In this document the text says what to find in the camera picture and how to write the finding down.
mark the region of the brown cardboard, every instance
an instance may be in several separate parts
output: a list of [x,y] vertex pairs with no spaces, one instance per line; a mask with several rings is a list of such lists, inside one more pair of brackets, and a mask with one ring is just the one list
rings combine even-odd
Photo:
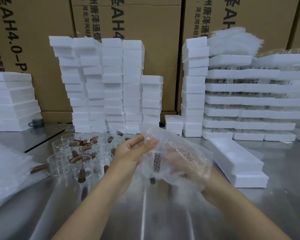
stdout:
[[[19,38],[9,40],[9,32]],[[0,0],[0,61],[4,70],[32,75],[42,111],[71,111],[48,36],[74,37],[69,0]]]
[[[286,48],[298,1],[186,0],[182,44],[189,38],[209,36],[212,31],[237,26],[245,27],[247,32],[264,39],[259,52]],[[181,111],[182,77],[183,70],[180,65],[176,108],[178,112]]]
[[[176,115],[176,111],[166,111],[161,112],[160,114],[160,122],[164,122],[165,115]],[[43,111],[41,112],[42,118],[45,123],[71,123],[72,122],[72,112],[67,111]]]
[[144,75],[164,77],[162,110],[175,109],[181,0],[72,0],[78,36],[142,40]]

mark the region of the dark cup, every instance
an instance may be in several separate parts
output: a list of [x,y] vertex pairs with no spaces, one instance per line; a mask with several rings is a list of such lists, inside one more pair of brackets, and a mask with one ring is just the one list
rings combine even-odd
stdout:
[[34,127],[34,128],[44,127],[44,119],[42,119],[42,118],[33,119],[32,122],[30,122],[28,125],[31,126],[31,127]]

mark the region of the person's left hand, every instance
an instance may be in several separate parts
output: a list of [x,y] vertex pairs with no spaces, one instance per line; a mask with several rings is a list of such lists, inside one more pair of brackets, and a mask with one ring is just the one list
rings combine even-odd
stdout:
[[116,177],[121,183],[119,195],[128,189],[132,176],[140,163],[140,157],[156,147],[157,144],[156,139],[144,143],[143,135],[139,134],[118,145],[105,175]]

